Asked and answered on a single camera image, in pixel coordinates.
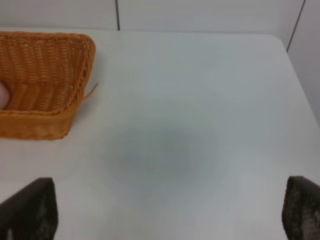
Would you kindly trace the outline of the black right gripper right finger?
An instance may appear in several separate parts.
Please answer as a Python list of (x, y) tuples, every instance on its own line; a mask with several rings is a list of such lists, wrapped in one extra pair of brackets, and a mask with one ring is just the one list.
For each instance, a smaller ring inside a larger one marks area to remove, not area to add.
[(289, 240), (320, 238), (320, 186), (303, 176), (287, 180), (281, 220)]

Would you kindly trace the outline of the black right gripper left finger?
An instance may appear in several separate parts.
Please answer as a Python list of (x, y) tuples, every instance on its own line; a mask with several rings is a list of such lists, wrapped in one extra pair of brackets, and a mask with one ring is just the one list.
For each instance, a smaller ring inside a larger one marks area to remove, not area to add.
[(41, 177), (0, 204), (2, 240), (53, 240), (59, 224), (55, 184)]

